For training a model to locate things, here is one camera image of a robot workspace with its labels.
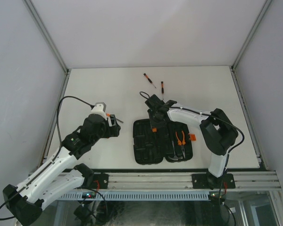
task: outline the white table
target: white table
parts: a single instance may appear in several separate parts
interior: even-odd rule
[[[155,89],[143,76],[152,79]],[[91,104],[105,102],[106,112],[124,121],[120,124],[119,137],[101,139],[80,158],[92,169],[202,169],[207,168],[211,152],[205,145],[201,131],[189,127],[196,135],[192,143],[193,158],[185,162],[139,165],[133,152],[133,122],[148,118],[145,99],[139,91],[161,97],[160,82],[164,81],[165,101],[172,99],[187,107],[213,111],[222,109],[231,122],[245,134],[245,142],[230,154],[229,168],[258,168],[256,153],[242,112],[233,79],[227,66],[195,67],[139,67],[139,68],[93,68],[73,69],[65,96],[72,95]],[[90,108],[74,99],[63,102],[59,124],[62,139],[82,125]],[[58,148],[55,131],[49,156]]]

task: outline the orange plier handle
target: orange plier handle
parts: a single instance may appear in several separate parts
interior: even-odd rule
[[[178,138],[177,132],[175,133],[176,134],[176,138],[177,138],[177,143],[178,143],[179,146],[185,145],[184,132],[181,130],[181,133],[183,134],[183,140],[182,141]]]

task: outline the toolbox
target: toolbox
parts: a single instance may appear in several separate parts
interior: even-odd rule
[[[177,136],[184,140],[184,154]],[[151,128],[150,120],[137,120],[133,124],[134,157],[138,164],[158,164],[164,158],[168,162],[181,162],[193,157],[192,143],[186,124],[169,122],[165,127]]]

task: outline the pliers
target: pliers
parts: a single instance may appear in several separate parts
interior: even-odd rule
[[[185,140],[184,140],[184,132],[181,130],[181,133],[183,134],[183,140],[182,140],[182,141],[178,138],[177,132],[176,132],[175,134],[176,134],[176,138],[177,138],[177,143],[178,143],[178,145],[181,147],[181,151],[183,152],[183,158],[185,158],[185,148],[184,148]]]

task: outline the perforated metal strip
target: perforated metal strip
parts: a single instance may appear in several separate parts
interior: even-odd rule
[[[71,191],[64,194],[58,200],[83,200],[84,196],[91,192]],[[107,201],[205,201],[208,200],[209,192],[112,192],[100,191]],[[94,199],[102,200],[101,196],[96,194]]]

